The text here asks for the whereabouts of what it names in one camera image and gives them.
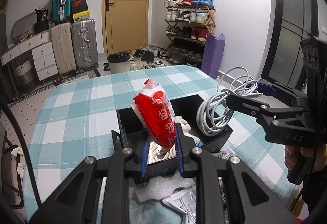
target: purple bag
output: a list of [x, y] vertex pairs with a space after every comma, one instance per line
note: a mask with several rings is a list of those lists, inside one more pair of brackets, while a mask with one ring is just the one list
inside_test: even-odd
[[219, 37], [215, 37], [211, 34], [207, 36], [207, 40], [204, 46], [201, 71], [213, 79], [217, 78], [220, 62], [224, 53], [224, 48], [224, 34], [221, 34]]

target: window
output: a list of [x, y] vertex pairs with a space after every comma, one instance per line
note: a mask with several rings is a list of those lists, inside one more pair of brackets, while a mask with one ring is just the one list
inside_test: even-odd
[[306, 75], [300, 42], [318, 36], [317, 0], [276, 0], [272, 39], [261, 77], [301, 89]]

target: wooden door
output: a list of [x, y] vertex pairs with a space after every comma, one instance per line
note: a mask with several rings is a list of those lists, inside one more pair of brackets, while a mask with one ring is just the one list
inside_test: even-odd
[[147, 0], [105, 1], [107, 54], [145, 47], [147, 4]]

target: black door frame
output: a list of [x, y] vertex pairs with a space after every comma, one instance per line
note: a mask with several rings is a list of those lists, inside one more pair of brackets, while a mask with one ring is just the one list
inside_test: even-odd
[[[279, 41], [279, 36], [282, 27], [282, 16], [283, 16], [283, 0], [276, 0], [276, 10], [275, 10], [275, 19], [274, 19], [274, 28], [272, 31], [272, 37], [270, 42], [270, 47], [267, 55], [266, 62], [264, 64], [264, 69], [261, 74], [261, 78], [269, 82], [276, 82], [275, 79], [272, 79], [269, 76], [275, 54], [277, 51], [277, 45]], [[311, 31], [310, 36], [318, 36], [318, 3], [317, 0], [311, 0]], [[305, 70], [302, 69], [299, 80], [295, 86], [296, 89], [300, 90], [306, 80]]]

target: human hand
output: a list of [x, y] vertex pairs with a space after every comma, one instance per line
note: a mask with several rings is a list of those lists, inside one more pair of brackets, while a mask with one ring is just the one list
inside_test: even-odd
[[[301, 154], [305, 157], [313, 157], [313, 148], [301, 147]], [[285, 145], [285, 166], [289, 170], [293, 170], [294, 166], [298, 163], [298, 157], [294, 154], [293, 146]], [[321, 171], [327, 165], [327, 144], [320, 144], [317, 150], [316, 162], [313, 172]]]

